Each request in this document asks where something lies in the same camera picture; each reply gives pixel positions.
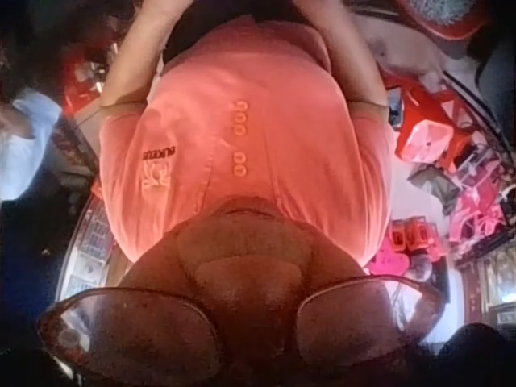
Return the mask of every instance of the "white shirt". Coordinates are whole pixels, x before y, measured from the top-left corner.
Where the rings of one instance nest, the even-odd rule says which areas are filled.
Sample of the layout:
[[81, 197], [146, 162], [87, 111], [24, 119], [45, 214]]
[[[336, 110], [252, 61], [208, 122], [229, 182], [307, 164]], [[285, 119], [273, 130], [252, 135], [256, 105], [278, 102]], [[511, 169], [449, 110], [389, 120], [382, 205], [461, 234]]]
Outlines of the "white shirt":
[[25, 89], [13, 106], [30, 120], [34, 139], [0, 135], [0, 201], [19, 198], [38, 171], [62, 109], [49, 97]]

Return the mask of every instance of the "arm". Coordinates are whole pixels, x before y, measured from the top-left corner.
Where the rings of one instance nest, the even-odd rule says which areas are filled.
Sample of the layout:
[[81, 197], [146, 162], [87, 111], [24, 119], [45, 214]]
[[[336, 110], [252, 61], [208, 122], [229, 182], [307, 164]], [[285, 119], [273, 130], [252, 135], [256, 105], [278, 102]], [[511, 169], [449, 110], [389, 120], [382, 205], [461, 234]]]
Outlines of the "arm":
[[29, 118], [11, 105], [0, 104], [0, 130], [23, 139], [33, 139]]
[[352, 21], [343, 0], [293, 0], [323, 37], [333, 75], [353, 116], [382, 122], [389, 118], [389, 104], [377, 63]]
[[161, 51], [193, 0], [146, 0], [111, 67], [101, 107], [146, 103]]

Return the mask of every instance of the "red plastic chair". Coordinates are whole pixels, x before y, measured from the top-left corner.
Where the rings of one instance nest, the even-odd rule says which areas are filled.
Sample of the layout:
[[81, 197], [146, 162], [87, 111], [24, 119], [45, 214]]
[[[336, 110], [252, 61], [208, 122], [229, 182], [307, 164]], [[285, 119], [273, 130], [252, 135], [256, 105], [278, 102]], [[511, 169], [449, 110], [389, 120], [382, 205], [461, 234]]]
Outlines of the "red plastic chair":
[[448, 148], [454, 125], [438, 100], [417, 85], [403, 89], [404, 120], [396, 155], [406, 162], [432, 164]]

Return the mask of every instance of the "shirt button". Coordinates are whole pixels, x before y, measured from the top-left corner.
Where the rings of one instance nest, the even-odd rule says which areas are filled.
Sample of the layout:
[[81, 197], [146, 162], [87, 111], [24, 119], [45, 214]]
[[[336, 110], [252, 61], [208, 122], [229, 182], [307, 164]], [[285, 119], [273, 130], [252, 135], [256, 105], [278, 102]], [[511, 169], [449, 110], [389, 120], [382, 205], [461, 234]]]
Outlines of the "shirt button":
[[235, 152], [233, 153], [233, 161], [235, 164], [245, 164], [248, 158], [245, 156], [243, 152]]
[[235, 133], [235, 135], [245, 135], [247, 132], [248, 129], [241, 123], [237, 123], [233, 126], [233, 133]]
[[246, 123], [248, 120], [248, 115], [245, 114], [243, 111], [237, 111], [235, 113], [235, 117], [233, 117], [233, 120], [235, 123]]
[[235, 104], [235, 108], [237, 111], [248, 111], [249, 104], [244, 100], [240, 100]]
[[248, 174], [248, 169], [245, 165], [238, 164], [233, 168], [233, 174], [237, 177], [245, 177]]

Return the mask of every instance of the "red stool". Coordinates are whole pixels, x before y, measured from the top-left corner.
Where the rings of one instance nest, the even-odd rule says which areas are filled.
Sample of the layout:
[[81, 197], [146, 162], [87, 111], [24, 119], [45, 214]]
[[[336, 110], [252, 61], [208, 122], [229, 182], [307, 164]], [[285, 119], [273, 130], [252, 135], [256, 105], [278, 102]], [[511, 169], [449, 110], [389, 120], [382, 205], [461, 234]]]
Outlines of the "red stool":
[[393, 250], [395, 252], [404, 252], [406, 250], [405, 222], [393, 220], [390, 227]]
[[426, 249], [431, 244], [431, 231], [424, 216], [410, 218], [406, 222], [406, 242], [409, 251]]
[[422, 85], [402, 91], [404, 121], [397, 139], [396, 155], [403, 161], [431, 164], [446, 151], [454, 124]]

